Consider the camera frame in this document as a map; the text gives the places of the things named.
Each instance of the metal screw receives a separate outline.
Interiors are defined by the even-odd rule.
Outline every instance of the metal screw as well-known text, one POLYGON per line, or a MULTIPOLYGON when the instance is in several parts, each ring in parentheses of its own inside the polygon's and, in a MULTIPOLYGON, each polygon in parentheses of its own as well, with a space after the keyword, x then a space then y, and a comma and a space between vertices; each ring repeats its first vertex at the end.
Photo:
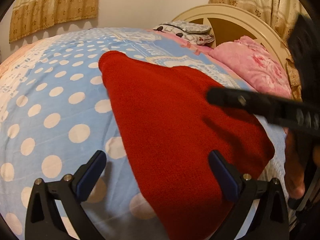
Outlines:
POLYGON ((247 104, 247 100, 243 96, 238 96, 238 101, 242 106, 245 106, 247 104))
POLYGON ((245 173, 245 174, 242 175, 242 178, 244 178, 245 180, 250 180, 252 177, 251 177, 250 174, 245 173))
POLYGON ((71 179, 72 179, 72 175, 71 174, 64 175, 64 177, 63 177, 64 181, 70 181, 71 179))
POLYGON ((35 180, 35 184, 36 184, 36 185, 39 185, 41 182, 42 182, 42 179, 41 179, 41 178, 35 180))
POLYGON ((273 178, 271 181, 276 185, 280 184, 280 181, 277 178, 273 178))

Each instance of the pink pillow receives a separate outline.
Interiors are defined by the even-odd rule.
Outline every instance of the pink pillow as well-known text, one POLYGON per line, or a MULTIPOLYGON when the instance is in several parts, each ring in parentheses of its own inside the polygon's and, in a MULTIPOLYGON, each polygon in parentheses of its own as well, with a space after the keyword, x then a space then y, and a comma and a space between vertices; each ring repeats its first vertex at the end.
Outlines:
POLYGON ((209 55, 227 65, 258 92, 291 98, 285 70, 265 47, 250 37, 222 43, 209 55))

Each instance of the white polka dot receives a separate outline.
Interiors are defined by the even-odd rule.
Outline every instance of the white polka dot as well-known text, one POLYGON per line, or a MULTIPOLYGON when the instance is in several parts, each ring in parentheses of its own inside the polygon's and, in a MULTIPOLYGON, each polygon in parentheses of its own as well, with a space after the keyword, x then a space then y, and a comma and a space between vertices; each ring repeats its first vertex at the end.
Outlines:
POLYGON ((82 143, 90 135, 90 128, 86 124, 77 124, 69 131, 69 139, 73 143, 82 143))
POLYGON ((93 63, 90 63, 88 67, 89 68, 97 68, 97 67, 99 67, 99 65, 98 65, 98 62, 93 62, 93 63))
POLYGON ((47 87, 47 83, 42 83, 36 87, 36 91, 41 91, 47 87))
POLYGON ((43 70, 43 67, 38 68, 38 69, 35 71, 35 74, 37 74, 37 73, 41 72, 42 70, 43 70))
POLYGON ((155 211, 141 193, 132 198, 129 209, 131 214, 139 219, 151 219, 156 216, 155 211))
POLYGON ((83 75, 83 74, 78 73, 78 74, 74 74, 74 75, 72 75, 72 76, 70 77, 70 80, 72 80, 72 81, 76 81, 76 80, 79 80, 80 78, 83 78, 83 77, 84 77, 84 75, 83 75))
POLYGON ((33 140, 33 138, 27 138, 22 142, 20 151, 23 155, 27 156, 30 153, 32 153, 35 145, 36 145, 36 142, 35 140, 33 140))
POLYGON ((41 105, 39 105, 39 104, 33 105, 28 111, 28 116, 32 117, 36 114, 39 114, 40 110, 41 110, 41 105))
POLYGON ((95 56, 97 56, 98 54, 92 54, 92 55, 89 55, 88 58, 94 58, 95 56))
POLYGON ((4 163, 0 169, 1 177, 4 181, 12 181, 14 177, 14 168, 11 163, 4 163))
POLYGON ((98 112, 98 113, 107 113, 109 111, 112 110, 111 108, 111 103, 109 99, 103 99, 100 100, 96 103, 96 105, 94 106, 94 109, 98 112))
POLYGON ((107 186, 104 183, 103 179, 99 178, 96 185, 93 187, 87 202, 89 203, 98 203, 105 197, 107 193, 107 186))
POLYGON ((62 65, 62 66, 63 66, 63 65, 66 65, 66 64, 68 64, 68 63, 69 63, 68 60, 62 60, 62 61, 59 62, 59 64, 62 65))
POLYGON ((51 72, 53 70, 53 67, 50 67, 50 68, 48 68, 46 71, 45 71, 45 73, 49 73, 49 72, 51 72))
POLYGON ((23 107, 28 102, 28 98, 25 95, 19 96, 16 100, 16 104, 19 107, 23 107))
POLYGON ((4 121, 5 119, 7 119, 9 112, 6 110, 4 111, 3 117, 2 117, 2 121, 4 121))
POLYGON ((33 80, 29 81, 29 82, 27 83, 27 85, 32 84, 34 81, 36 81, 36 79, 33 79, 33 80))
POLYGON ((18 236, 22 234, 22 224, 15 214, 7 213, 4 220, 13 233, 18 236))
POLYGON ((40 60, 42 63, 47 63, 49 60, 48 60, 48 58, 46 57, 46 58, 44 58, 44 59, 42 59, 42 60, 40 60))
POLYGON ((78 66, 80 66, 80 65, 82 65, 82 64, 83 64, 83 61, 78 61, 78 62, 76 62, 76 63, 73 63, 72 66, 73 66, 73 67, 78 67, 78 66))
POLYGON ((55 74, 54 77, 63 77, 67 72, 64 71, 60 71, 59 73, 55 74))
POLYGON ((63 87, 55 87, 50 91, 49 96, 56 97, 60 95, 62 92, 63 92, 63 87))
POLYGON ((32 191, 31 187, 24 187, 23 190, 21 191, 21 201, 25 208, 28 208, 31 191, 32 191))
POLYGON ((74 239, 80 240, 79 236, 77 235, 76 231, 74 230, 69 218, 61 217, 61 220, 64 224, 64 227, 67 230, 69 236, 73 237, 74 239))
POLYGON ((75 105, 77 103, 80 103, 82 100, 84 100, 84 98, 85 98, 85 94, 83 92, 76 92, 69 97, 68 101, 70 104, 75 105))
POLYGON ((53 113, 49 114, 43 122, 44 127, 46 128, 52 128, 55 127, 59 122, 60 122, 60 114, 58 113, 53 113))
POLYGON ((19 131, 20 131, 20 126, 18 124, 13 124, 12 126, 9 127, 7 134, 11 139, 13 139, 17 136, 19 131))
POLYGON ((112 159, 119 159, 127 155, 121 137, 111 137, 106 143, 105 150, 112 159))
POLYGON ((90 80, 90 83, 91 83, 92 85, 100 85, 100 84, 102 84, 102 76, 93 77, 93 78, 90 80))
POLYGON ((42 173, 50 179, 57 177, 62 168, 62 161, 57 155, 49 155, 41 165, 42 173))

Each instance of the white wall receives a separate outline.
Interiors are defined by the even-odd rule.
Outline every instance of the white wall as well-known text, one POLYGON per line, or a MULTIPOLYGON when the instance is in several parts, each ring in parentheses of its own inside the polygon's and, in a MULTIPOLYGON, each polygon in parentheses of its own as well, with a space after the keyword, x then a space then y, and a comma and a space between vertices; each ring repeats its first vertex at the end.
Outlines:
POLYGON ((98 18, 58 24, 9 44, 11 6, 0 22, 2 61, 22 45, 43 38, 92 27, 152 28, 191 7, 207 2, 208 0, 99 0, 98 18))

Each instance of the patterned pillowcase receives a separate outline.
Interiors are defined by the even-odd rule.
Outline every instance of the patterned pillowcase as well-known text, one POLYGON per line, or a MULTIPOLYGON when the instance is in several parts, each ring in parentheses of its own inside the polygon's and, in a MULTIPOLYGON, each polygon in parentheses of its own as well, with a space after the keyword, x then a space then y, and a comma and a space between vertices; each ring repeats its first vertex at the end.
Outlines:
POLYGON ((185 39, 194 45, 205 45, 206 43, 210 43, 214 41, 214 36, 212 34, 190 34, 182 31, 179 28, 170 25, 158 25, 154 28, 155 31, 161 31, 165 33, 173 33, 176 36, 185 39))
POLYGON ((165 23, 162 23, 161 25, 174 26, 190 34, 204 34, 211 30, 210 26, 203 25, 203 24, 190 23, 182 20, 178 20, 175 22, 165 22, 165 23))
POLYGON ((291 98, 285 70, 262 45, 248 36, 222 43, 209 55, 227 65, 258 92, 291 98))

